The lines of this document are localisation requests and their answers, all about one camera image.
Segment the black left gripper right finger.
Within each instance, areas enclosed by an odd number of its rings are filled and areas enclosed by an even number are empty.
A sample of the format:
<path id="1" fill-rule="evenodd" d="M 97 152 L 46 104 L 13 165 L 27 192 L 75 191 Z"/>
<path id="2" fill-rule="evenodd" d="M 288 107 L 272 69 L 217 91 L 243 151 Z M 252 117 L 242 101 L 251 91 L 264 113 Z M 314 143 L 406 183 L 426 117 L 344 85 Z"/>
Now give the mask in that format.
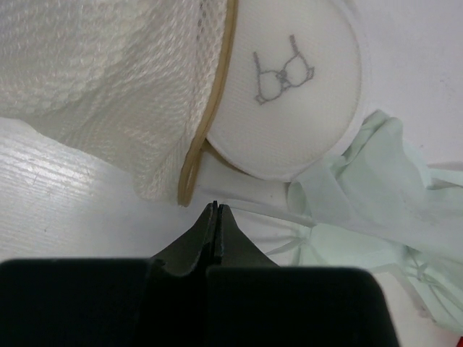
<path id="1" fill-rule="evenodd" d="M 278 267 L 240 230 L 228 205 L 218 206 L 215 263 L 222 267 Z"/>

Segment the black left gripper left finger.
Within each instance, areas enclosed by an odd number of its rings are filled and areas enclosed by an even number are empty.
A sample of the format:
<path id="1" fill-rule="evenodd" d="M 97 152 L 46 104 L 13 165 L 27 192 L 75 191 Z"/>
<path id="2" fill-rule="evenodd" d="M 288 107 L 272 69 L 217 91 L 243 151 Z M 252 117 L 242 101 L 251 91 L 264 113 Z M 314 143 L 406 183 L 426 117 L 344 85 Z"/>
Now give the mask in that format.
<path id="1" fill-rule="evenodd" d="M 217 201 L 206 205 L 190 229 L 152 257 L 153 265 L 169 275 L 184 277 L 192 273 L 205 255 L 210 257 L 215 239 Z"/>

